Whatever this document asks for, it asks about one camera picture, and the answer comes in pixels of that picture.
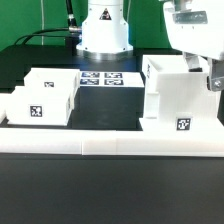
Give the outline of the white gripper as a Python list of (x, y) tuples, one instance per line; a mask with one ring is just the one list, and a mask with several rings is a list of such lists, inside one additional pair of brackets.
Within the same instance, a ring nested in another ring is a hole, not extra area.
[(209, 89), (224, 90), (224, 0), (159, 1), (171, 47), (184, 52), (190, 72), (202, 71), (197, 55), (208, 57)]

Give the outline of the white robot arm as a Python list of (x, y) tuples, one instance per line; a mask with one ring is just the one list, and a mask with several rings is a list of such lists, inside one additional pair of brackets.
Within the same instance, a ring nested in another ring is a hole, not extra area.
[[(171, 47), (183, 53), (191, 70), (198, 67), (197, 57), (205, 57), (208, 86), (212, 91), (224, 90), (224, 0), (159, 1)], [(88, 0), (77, 50), (98, 60), (114, 59), (133, 50), (123, 0)]]

